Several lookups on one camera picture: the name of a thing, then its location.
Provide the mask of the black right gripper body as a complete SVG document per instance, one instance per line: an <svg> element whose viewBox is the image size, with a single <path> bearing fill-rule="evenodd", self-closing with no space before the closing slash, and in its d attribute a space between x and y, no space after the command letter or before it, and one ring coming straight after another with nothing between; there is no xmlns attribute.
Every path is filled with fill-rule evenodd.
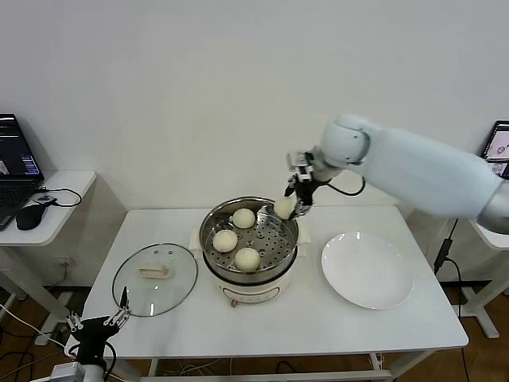
<svg viewBox="0 0 509 382"><path fill-rule="evenodd" d="M298 181L294 186L297 202L300 205L312 205L313 194L317 189L318 183L315 181Z"/></svg>

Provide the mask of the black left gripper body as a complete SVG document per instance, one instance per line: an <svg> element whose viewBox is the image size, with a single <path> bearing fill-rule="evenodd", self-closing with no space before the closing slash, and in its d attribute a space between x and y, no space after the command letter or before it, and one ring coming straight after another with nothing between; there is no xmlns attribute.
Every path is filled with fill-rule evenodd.
<svg viewBox="0 0 509 382"><path fill-rule="evenodd" d="M79 342L78 362L103 362L104 349L110 337L119 332L117 323L111 324L109 317L89 318L81 322L82 327L73 337Z"/></svg>

